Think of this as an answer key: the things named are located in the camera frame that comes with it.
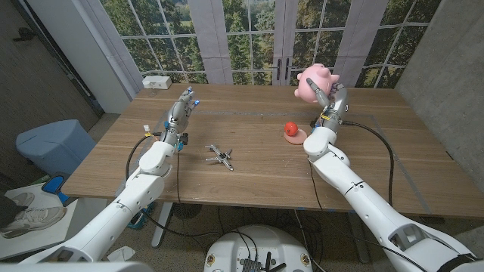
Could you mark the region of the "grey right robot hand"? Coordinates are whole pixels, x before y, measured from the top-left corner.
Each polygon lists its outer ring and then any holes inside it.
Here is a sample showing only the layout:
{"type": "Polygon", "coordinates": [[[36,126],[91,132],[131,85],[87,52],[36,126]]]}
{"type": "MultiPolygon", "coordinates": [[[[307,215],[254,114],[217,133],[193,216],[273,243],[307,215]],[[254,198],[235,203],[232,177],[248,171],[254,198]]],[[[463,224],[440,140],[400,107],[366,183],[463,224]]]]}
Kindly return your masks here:
{"type": "Polygon", "coordinates": [[[340,83],[330,87],[330,93],[325,94],[310,78],[306,79],[314,91],[318,104],[323,108],[320,116],[314,121],[314,128],[325,127],[337,133],[342,118],[348,111],[347,89],[340,83]]]}

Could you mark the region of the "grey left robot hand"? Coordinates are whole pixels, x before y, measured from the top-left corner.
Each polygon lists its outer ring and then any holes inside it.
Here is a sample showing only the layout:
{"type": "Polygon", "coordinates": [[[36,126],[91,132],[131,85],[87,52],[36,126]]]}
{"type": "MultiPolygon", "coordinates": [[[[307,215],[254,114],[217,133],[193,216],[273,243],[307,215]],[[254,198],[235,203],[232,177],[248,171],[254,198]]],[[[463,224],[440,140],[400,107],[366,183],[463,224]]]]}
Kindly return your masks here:
{"type": "Polygon", "coordinates": [[[165,131],[162,136],[162,142],[177,145],[179,142],[186,144],[188,137],[184,131],[188,127],[188,120],[194,108],[200,103],[194,99],[195,92],[189,86],[185,89],[179,99],[173,104],[168,112],[168,118],[165,121],[165,131]]]}

